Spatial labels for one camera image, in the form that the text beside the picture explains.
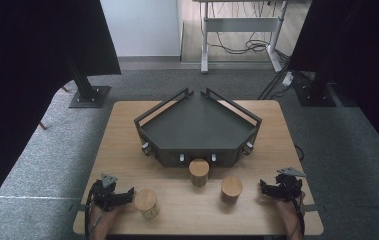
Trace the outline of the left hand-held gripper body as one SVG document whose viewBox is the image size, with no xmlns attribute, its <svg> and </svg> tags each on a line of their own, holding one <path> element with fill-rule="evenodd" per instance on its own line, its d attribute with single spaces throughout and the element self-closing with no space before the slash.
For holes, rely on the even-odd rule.
<svg viewBox="0 0 379 240">
<path fill-rule="evenodd" d="M 93 201 L 96 206 L 110 211 L 113 207 L 123 205 L 123 199 L 115 193 L 117 177 L 102 173 L 101 178 L 92 185 Z"/>
</svg>

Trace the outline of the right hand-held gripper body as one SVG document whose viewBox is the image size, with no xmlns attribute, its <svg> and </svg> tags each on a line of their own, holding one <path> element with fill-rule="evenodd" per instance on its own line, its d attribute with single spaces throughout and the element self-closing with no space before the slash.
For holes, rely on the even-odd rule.
<svg viewBox="0 0 379 240">
<path fill-rule="evenodd" d="M 306 177 L 306 174 L 295 169 L 294 167 L 278 169 L 277 172 L 277 197 L 280 199 L 284 199 L 285 201 L 290 201 L 295 198 L 298 198 L 301 195 L 301 177 Z"/>
</svg>

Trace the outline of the glass jar with pale beans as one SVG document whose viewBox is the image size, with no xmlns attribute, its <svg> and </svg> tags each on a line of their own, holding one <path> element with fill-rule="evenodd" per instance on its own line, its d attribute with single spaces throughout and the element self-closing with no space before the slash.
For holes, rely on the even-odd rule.
<svg viewBox="0 0 379 240">
<path fill-rule="evenodd" d="M 145 219 L 154 219 L 160 212 L 157 206 L 157 195 L 151 189 L 138 191 L 134 198 L 134 205 Z"/>
</svg>

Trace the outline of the short jar with wooden lid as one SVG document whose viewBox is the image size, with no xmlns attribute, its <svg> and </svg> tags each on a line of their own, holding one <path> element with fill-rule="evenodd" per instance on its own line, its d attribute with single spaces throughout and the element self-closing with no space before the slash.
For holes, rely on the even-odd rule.
<svg viewBox="0 0 379 240">
<path fill-rule="evenodd" d="M 235 204 L 241 195 L 243 184 L 235 176 L 228 176 L 221 182 L 221 201 L 227 204 Z"/>
</svg>

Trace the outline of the glass jar with dark contents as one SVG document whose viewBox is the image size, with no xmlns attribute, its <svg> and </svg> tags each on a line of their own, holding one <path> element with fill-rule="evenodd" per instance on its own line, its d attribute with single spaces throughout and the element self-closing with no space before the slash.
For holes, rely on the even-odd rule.
<svg viewBox="0 0 379 240">
<path fill-rule="evenodd" d="M 194 186 L 202 187 L 207 183 L 209 164 L 204 159 L 194 159 L 189 164 L 191 182 Z"/>
</svg>

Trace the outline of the dark corner shelf rack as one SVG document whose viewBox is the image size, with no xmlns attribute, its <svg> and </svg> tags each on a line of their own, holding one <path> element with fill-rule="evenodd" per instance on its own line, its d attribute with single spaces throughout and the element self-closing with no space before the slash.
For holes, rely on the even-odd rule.
<svg viewBox="0 0 379 240">
<path fill-rule="evenodd" d="M 195 159 L 231 167 L 251 153 L 262 119 L 231 99 L 187 88 L 134 119 L 145 155 L 165 167 Z"/>
</svg>

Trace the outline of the person's left hand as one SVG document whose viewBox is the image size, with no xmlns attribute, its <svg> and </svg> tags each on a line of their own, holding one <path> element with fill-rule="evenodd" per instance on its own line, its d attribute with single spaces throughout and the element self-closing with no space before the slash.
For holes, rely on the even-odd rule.
<svg viewBox="0 0 379 240">
<path fill-rule="evenodd" d="M 110 211 L 102 210 L 96 205 L 92 205 L 89 210 L 89 230 L 91 232 L 108 233 L 117 216 L 125 209 L 124 206 L 117 206 Z"/>
</svg>

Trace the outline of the black metal stand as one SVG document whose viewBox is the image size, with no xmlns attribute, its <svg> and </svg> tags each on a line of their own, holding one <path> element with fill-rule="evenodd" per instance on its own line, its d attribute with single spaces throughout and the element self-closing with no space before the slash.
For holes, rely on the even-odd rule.
<svg viewBox="0 0 379 240">
<path fill-rule="evenodd" d="M 92 86 L 86 75 L 82 74 L 75 61 L 67 58 L 67 68 L 77 86 L 70 108 L 101 108 L 110 91 L 109 86 Z"/>
<path fill-rule="evenodd" d="M 336 103 L 329 93 L 326 82 L 304 72 L 295 74 L 293 88 L 302 106 L 335 107 Z"/>
</svg>

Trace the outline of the black curtain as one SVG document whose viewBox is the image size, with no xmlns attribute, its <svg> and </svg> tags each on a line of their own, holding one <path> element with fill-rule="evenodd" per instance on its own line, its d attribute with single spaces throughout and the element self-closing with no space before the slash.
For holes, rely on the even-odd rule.
<svg viewBox="0 0 379 240">
<path fill-rule="evenodd" d="M 60 87 L 119 71 L 101 0 L 0 0 L 0 187 Z"/>
<path fill-rule="evenodd" d="M 379 0 L 312 0 L 289 68 L 336 81 L 379 133 Z"/>
</svg>

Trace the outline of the white desk frame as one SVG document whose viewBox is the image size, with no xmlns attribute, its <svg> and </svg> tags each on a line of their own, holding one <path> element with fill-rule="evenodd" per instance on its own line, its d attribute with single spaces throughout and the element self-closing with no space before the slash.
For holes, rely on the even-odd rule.
<svg viewBox="0 0 379 240">
<path fill-rule="evenodd" d="M 210 32 L 259 32 L 270 33 L 271 40 L 266 47 L 271 64 L 276 72 L 281 72 L 279 55 L 276 50 L 278 37 L 284 22 L 288 6 L 287 0 L 282 0 L 282 5 L 276 17 L 245 17 L 245 18 L 215 18 L 209 16 L 209 6 L 213 3 L 225 2 L 249 2 L 250 0 L 193 0 L 203 4 L 204 15 L 202 19 L 203 41 L 201 48 L 201 73 L 207 74 L 208 69 L 208 34 Z"/>
</svg>

